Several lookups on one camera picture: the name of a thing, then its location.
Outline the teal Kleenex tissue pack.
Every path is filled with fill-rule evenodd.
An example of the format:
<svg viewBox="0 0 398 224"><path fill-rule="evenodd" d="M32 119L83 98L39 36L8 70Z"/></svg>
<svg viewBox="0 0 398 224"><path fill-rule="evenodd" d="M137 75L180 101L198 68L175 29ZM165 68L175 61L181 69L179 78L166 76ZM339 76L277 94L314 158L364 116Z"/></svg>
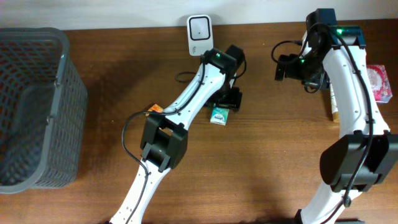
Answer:
<svg viewBox="0 0 398 224"><path fill-rule="evenodd" d="M225 126L228 120L229 109L214 107L212 109L210 123Z"/></svg>

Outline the white Pantene tube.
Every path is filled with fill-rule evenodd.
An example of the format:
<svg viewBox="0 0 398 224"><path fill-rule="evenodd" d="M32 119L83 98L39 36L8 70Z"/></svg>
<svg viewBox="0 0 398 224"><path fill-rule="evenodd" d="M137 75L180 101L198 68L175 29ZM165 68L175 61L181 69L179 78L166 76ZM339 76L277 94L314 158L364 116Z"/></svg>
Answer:
<svg viewBox="0 0 398 224"><path fill-rule="evenodd" d="M333 122L339 123L340 117L339 117L338 107L337 107L337 103L336 103L335 92L333 90L332 84L330 84L330 100L331 100L331 113L332 113Z"/></svg>

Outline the red purple tissue pack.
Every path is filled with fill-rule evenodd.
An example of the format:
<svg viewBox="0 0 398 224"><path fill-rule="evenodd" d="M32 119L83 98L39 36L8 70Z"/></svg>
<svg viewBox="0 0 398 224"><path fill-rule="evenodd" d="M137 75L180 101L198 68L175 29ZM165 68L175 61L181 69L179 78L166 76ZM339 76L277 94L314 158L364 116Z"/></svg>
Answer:
<svg viewBox="0 0 398 224"><path fill-rule="evenodd" d="M367 73L376 103L388 103L392 90L384 65L367 65Z"/></svg>

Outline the orange tissue pack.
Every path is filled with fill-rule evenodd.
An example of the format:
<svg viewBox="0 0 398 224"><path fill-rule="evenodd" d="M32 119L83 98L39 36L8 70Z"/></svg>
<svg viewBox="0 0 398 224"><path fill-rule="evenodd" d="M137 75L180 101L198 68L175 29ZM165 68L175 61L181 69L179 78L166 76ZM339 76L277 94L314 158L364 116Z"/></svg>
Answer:
<svg viewBox="0 0 398 224"><path fill-rule="evenodd" d="M162 113L163 110L164 109L161 106L159 106L158 104L153 104L148 109L149 112L156 112L156 113Z"/></svg>

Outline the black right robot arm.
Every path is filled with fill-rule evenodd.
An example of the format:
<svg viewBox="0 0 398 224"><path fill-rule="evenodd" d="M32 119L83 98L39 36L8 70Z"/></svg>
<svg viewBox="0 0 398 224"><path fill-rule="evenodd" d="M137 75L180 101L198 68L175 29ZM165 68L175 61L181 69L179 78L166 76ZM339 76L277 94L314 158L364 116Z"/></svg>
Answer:
<svg viewBox="0 0 398 224"><path fill-rule="evenodd" d="M322 182L295 223L335 223L352 201L384 181L397 162L397 136L377 106L366 67L366 43L358 26L341 26L333 9L306 18L298 54L275 59L275 79L299 80L308 93L332 89L340 136L320 158Z"/></svg>

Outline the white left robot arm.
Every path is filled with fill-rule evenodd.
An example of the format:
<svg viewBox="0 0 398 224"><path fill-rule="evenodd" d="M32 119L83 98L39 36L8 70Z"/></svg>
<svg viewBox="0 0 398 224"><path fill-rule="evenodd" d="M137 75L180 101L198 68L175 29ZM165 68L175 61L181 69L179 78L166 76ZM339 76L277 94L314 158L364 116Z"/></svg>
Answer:
<svg viewBox="0 0 398 224"><path fill-rule="evenodd" d="M162 112L139 111L128 117L146 116L141 138L141 158L137 175L111 224L141 223L145 210L162 179L178 166L187 151L188 130L204 106L238 111L243 94L234 86L240 67L247 66L243 49L230 45L222 52L207 50L200 59L195 76L181 95Z"/></svg>

